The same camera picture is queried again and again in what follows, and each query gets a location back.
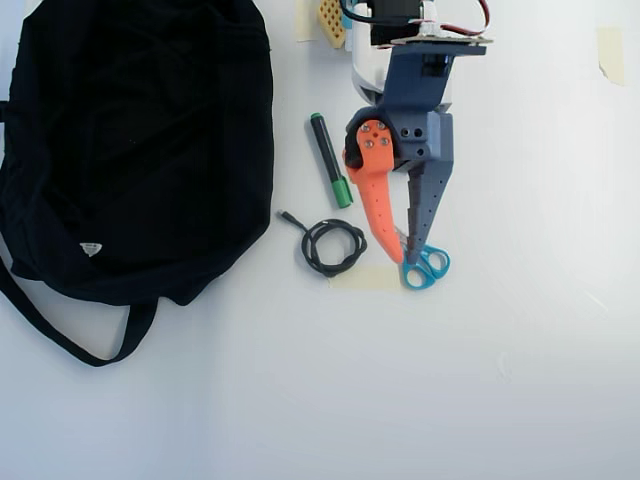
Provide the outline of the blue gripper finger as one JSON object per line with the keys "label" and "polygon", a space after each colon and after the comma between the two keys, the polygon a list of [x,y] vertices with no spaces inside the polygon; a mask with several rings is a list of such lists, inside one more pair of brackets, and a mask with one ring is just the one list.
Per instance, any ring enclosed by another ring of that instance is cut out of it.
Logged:
{"label": "blue gripper finger", "polygon": [[452,170],[452,161],[435,160],[409,170],[408,263],[416,263],[425,246]]}

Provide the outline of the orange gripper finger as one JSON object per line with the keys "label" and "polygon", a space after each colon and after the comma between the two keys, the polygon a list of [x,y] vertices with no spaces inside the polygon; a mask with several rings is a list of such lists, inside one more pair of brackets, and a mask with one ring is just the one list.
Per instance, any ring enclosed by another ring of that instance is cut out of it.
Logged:
{"label": "orange gripper finger", "polygon": [[349,179],[358,189],[372,235],[391,260],[400,264],[404,251],[395,231],[389,193],[389,174],[395,167],[392,135],[378,119],[365,120],[353,133],[343,150]]}

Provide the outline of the blue grey gripper body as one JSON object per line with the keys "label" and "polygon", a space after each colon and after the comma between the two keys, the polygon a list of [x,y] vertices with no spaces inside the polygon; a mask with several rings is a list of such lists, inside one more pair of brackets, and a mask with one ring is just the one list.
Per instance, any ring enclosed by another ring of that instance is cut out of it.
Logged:
{"label": "blue grey gripper body", "polygon": [[346,127],[346,165],[363,166],[356,133],[365,122],[380,121],[391,134],[396,170],[427,170],[431,163],[453,164],[453,117],[443,102],[458,57],[483,56],[481,43],[407,43],[391,49],[384,86],[365,87],[368,105]]}

